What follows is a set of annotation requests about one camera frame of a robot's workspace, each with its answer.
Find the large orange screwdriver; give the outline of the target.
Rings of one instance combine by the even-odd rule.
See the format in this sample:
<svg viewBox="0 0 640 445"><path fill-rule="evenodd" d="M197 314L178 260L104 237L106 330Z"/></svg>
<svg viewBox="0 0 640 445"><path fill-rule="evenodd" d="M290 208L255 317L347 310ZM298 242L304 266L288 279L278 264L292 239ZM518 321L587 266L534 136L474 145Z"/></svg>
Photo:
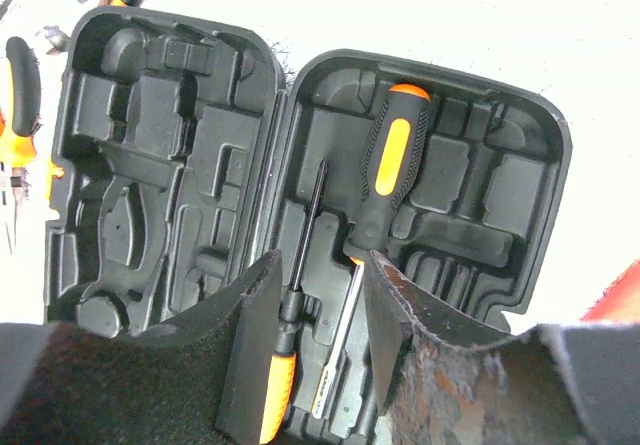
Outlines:
<svg viewBox="0 0 640 445"><path fill-rule="evenodd" d="M299 240L291 281L281 301L278 333L271 358L263 418L259 437L260 444L271 442L284 420L289 404L296 369L296 337L301 327L300 313L304 304L301 287L302 272L309 251L315 219L318 216L322 192L328 171L328 159L320 162L311 202L306 212Z"/></svg>

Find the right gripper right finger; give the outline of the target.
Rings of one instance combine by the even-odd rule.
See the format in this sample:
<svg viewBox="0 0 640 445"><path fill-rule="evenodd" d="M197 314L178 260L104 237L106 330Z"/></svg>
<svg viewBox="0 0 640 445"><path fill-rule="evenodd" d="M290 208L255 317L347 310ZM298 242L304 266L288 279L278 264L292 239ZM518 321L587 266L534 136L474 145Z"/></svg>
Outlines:
<svg viewBox="0 0 640 445"><path fill-rule="evenodd" d="M383 255L364 268L373 384L396 444L635 444L639 328L512 335L420 289Z"/></svg>

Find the black orange handle screwdriver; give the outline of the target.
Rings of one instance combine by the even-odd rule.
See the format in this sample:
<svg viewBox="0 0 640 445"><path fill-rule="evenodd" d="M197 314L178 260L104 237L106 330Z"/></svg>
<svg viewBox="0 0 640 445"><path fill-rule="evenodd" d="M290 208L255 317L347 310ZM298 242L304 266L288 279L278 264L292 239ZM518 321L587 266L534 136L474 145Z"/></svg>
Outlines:
<svg viewBox="0 0 640 445"><path fill-rule="evenodd" d="M338 383L342 349L361 290L366 255L384 248L397 210L415 183L426 143L430 103L429 93L421 87L396 84L388 90L368 134L360 164L360 205L343 246L355 270L310 406L315 419L325 416Z"/></svg>

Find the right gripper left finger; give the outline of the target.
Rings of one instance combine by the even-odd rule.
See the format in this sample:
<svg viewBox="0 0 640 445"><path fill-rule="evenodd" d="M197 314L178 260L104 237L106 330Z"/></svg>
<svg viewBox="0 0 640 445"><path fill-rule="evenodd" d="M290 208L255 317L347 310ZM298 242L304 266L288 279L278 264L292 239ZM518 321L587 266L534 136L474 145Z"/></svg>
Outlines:
<svg viewBox="0 0 640 445"><path fill-rule="evenodd" d="M135 337L68 322L1 327L5 444L256 444L282 259Z"/></svg>

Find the black plastic tool case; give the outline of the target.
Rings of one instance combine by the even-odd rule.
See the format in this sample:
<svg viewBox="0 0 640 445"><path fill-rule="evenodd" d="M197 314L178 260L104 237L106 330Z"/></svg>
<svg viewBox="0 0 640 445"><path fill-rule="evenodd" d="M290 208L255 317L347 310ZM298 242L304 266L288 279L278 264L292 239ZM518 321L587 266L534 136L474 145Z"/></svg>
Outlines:
<svg viewBox="0 0 640 445"><path fill-rule="evenodd" d="M100 7L70 40L55 126L44 310L115 338L196 305L268 249L304 291L281 443L388 444L365 311L322 419L310 406L353 263L361 157L389 89L430 98L427 138L386 255L421 288L506 329L535 288L572 142L543 97L434 65L334 50L292 85L255 33Z"/></svg>

